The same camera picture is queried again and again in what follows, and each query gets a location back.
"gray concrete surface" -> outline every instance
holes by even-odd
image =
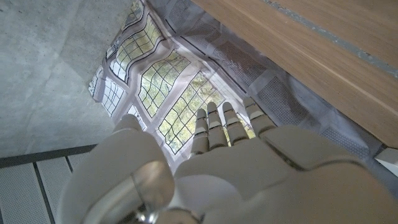
[[[131,0],[0,0],[0,157],[96,144],[113,123],[87,90]]]

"leaded glass window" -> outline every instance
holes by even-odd
[[[202,72],[198,72],[159,126],[159,131],[174,154],[195,132],[196,111],[199,108],[206,109],[211,101],[219,106],[224,97]]]
[[[163,38],[152,18],[148,15],[147,23],[143,30],[133,34],[119,47],[116,58],[111,62],[113,73],[123,81],[127,81],[127,66],[138,56],[152,50],[158,39]]]
[[[190,61],[173,51],[142,75],[139,98],[151,118],[169,95],[174,81],[189,64]]]

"ceiling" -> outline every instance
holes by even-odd
[[[0,2],[0,157],[96,144],[113,122],[87,90],[130,0]]]

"wooden table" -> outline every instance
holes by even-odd
[[[398,148],[398,79],[261,0],[192,0],[389,147]],[[279,0],[398,68],[395,0]]]

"metal grate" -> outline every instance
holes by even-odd
[[[63,186],[71,176],[71,172],[64,157],[37,162],[43,186],[54,217],[57,216],[58,203]]]
[[[298,125],[308,114],[277,77],[274,77],[257,96],[282,124]]]
[[[69,159],[70,165],[72,166],[72,169],[75,170],[79,166],[79,164],[86,158],[87,155],[88,155],[88,152],[68,156],[68,159]]]
[[[199,20],[192,29],[186,33],[186,36],[191,38],[194,44],[199,45],[202,49],[207,48],[209,43],[218,39],[221,34],[214,27]]]
[[[5,224],[50,223],[32,164],[0,169],[0,207]]]
[[[213,52],[223,64],[231,69],[247,86],[267,70],[266,67],[257,63],[248,54],[239,50],[231,42],[225,42]]]
[[[345,149],[347,149],[347,151],[354,155],[357,155],[360,159],[365,159],[369,157],[370,150],[367,147],[359,145],[350,138],[339,133],[334,128],[329,127],[324,132],[322,132],[321,136],[326,137],[327,139],[333,141],[341,147],[344,147]]]

